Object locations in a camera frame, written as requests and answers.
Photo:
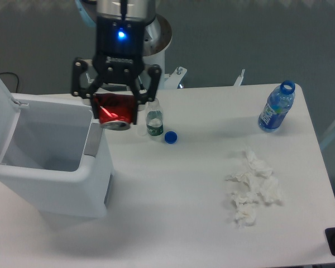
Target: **blue bottle cap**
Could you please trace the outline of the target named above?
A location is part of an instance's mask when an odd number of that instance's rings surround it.
[[[295,84],[293,81],[286,80],[280,85],[280,91],[285,95],[290,95],[295,90]]]
[[[168,144],[174,144],[178,140],[178,135],[174,131],[167,131],[165,141]]]

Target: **plastic bottle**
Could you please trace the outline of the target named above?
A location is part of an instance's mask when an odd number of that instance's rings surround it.
[[[258,124],[262,130],[273,132],[280,127],[284,117],[293,105],[294,90],[294,82],[286,80],[272,91],[258,119]]]
[[[149,102],[146,107],[146,128],[147,133],[153,137],[160,136],[164,131],[162,108],[157,98],[153,102]]]

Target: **gray floor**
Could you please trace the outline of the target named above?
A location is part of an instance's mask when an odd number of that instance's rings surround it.
[[[187,68],[186,87],[232,85],[245,68],[243,84],[300,84],[318,137],[335,118],[335,0],[161,0],[158,12],[173,28],[166,71]],[[0,1],[0,72],[21,92],[69,92],[73,59],[93,53],[74,1]],[[335,192],[335,141],[323,156]]]

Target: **crumpled tissue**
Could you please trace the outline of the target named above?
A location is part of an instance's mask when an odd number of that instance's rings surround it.
[[[250,170],[229,176],[227,180],[236,181],[248,186],[248,191],[233,191],[231,198],[236,204],[235,220],[240,227],[252,226],[256,222],[256,207],[263,201],[265,204],[282,204],[283,196],[279,181],[272,176],[273,169],[256,154],[247,148],[244,151]]]

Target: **white trash bin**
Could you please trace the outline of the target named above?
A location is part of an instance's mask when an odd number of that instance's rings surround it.
[[[112,174],[90,106],[78,98],[11,94],[0,80],[3,184],[41,211],[103,217]]]

